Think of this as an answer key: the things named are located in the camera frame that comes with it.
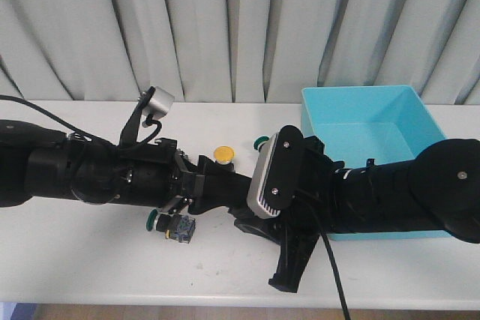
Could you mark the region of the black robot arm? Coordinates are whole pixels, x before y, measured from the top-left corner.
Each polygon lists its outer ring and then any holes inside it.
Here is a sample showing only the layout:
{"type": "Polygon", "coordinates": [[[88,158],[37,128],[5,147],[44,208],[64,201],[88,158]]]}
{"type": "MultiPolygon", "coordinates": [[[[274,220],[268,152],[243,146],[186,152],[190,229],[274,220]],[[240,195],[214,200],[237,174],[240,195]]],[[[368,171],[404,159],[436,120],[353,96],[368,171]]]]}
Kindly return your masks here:
{"type": "Polygon", "coordinates": [[[270,286],[296,292],[318,241],[330,234],[442,230],[479,242],[479,141],[447,139],[415,159],[348,169],[304,141],[301,171],[288,208],[269,220],[236,220],[237,228],[280,246],[270,286]]]}
{"type": "Polygon", "coordinates": [[[173,139],[126,152],[24,121],[1,121],[3,208],[38,196],[148,206],[169,214],[186,208],[199,215],[227,207],[243,219],[253,214],[247,206],[250,183],[249,177],[206,156],[191,163],[173,139]]]}

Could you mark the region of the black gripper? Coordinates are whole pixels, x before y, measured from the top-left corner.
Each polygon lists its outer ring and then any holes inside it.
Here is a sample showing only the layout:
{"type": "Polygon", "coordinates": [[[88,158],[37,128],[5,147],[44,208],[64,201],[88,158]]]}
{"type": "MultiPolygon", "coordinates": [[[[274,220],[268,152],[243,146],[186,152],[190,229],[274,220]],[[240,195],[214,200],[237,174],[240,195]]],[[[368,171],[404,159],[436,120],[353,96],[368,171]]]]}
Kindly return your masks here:
{"type": "Polygon", "coordinates": [[[280,136],[277,143],[280,216],[261,219],[249,208],[234,208],[232,215],[234,226],[244,233],[280,244],[277,269],[268,284],[296,293],[320,232],[342,229],[335,185],[345,163],[326,156],[315,136],[280,136]]]}
{"type": "Polygon", "coordinates": [[[173,139],[159,138],[153,145],[121,154],[120,160],[125,167],[124,186],[119,191],[122,205],[149,206],[169,214],[189,205],[187,212],[192,215],[220,207],[246,207],[245,197],[236,194],[202,196],[203,188],[206,182],[218,188],[248,189],[251,178],[237,173],[233,162],[220,164],[205,155],[198,157],[197,168],[173,139]]]}

